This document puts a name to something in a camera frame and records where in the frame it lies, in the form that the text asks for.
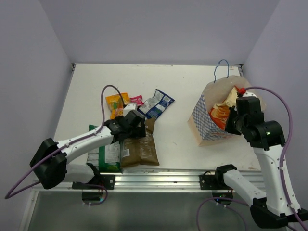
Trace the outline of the brown Lerna snack bag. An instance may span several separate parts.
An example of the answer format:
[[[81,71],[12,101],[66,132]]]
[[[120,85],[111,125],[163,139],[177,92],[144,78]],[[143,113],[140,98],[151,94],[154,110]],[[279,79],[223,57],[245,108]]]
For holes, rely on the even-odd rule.
[[[153,137],[154,124],[154,118],[145,120],[145,137],[124,141],[124,149],[121,152],[121,168],[159,165]]]

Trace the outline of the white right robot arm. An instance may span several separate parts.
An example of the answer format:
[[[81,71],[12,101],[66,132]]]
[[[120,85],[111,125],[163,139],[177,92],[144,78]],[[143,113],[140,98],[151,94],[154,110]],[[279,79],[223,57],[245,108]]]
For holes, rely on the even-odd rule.
[[[217,167],[214,183],[220,189],[234,189],[248,204],[254,222],[263,229],[286,227],[290,222],[306,221],[307,210],[301,208],[287,174],[281,153],[286,147],[281,125],[264,120],[259,98],[240,97],[231,108],[226,131],[243,135],[257,156],[265,191],[246,180],[234,165]]]

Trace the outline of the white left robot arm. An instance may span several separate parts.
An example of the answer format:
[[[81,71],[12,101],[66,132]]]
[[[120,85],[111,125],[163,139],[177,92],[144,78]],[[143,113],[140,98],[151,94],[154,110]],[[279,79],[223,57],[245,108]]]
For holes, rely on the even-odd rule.
[[[73,161],[96,148],[140,137],[145,137],[145,117],[131,110],[75,138],[44,140],[30,161],[30,167],[46,190],[66,181],[95,189],[103,184],[99,170],[91,163],[80,165]]]

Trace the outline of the cream cassava chips bag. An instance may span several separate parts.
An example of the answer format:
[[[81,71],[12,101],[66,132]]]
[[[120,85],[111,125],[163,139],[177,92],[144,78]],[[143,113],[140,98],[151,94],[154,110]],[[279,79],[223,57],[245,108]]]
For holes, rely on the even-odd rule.
[[[220,129],[225,130],[226,122],[230,114],[230,107],[236,105],[237,98],[237,89],[234,86],[225,101],[214,104],[209,111],[210,118]]]

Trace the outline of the dark blue chips bag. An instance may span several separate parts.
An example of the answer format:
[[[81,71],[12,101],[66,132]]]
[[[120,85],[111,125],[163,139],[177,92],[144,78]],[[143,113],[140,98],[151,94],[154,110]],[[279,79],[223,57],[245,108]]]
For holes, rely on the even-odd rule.
[[[147,99],[138,111],[147,119],[158,119],[161,114],[175,101],[168,94],[156,89],[153,97]]]

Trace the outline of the blue checkered paper bag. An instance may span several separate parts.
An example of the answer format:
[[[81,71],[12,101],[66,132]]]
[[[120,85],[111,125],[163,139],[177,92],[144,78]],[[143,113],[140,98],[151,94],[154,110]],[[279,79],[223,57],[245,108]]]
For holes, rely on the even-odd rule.
[[[218,79],[216,71],[223,61],[227,64],[227,73]],[[206,85],[188,120],[198,146],[219,144],[234,136],[225,131],[231,115],[230,108],[236,105],[240,92],[244,92],[244,96],[255,96],[255,91],[244,91],[250,86],[246,78],[230,74],[230,65],[226,59],[217,63],[214,81]]]

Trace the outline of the orange snack bag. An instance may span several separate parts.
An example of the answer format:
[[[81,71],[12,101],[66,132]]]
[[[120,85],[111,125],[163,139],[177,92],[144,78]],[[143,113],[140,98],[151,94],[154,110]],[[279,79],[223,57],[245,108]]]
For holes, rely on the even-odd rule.
[[[111,95],[105,97],[108,108],[111,111],[110,119],[123,116],[124,106],[130,103],[130,98],[127,92],[120,95]]]

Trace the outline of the green snack bag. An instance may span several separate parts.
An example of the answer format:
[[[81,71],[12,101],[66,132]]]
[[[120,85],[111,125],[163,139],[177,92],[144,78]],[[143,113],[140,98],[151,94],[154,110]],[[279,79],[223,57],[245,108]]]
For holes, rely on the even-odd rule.
[[[115,142],[89,151],[87,163],[93,164],[100,172],[120,172],[120,143]]]

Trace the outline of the small pink snack packet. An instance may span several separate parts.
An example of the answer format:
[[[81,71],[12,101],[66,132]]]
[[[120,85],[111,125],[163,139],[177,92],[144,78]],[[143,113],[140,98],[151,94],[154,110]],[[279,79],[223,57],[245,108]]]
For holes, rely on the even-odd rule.
[[[144,105],[143,101],[142,101],[142,96],[135,96],[135,97],[131,97],[130,98],[130,102],[131,103],[135,103],[137,106],[141,106]]]

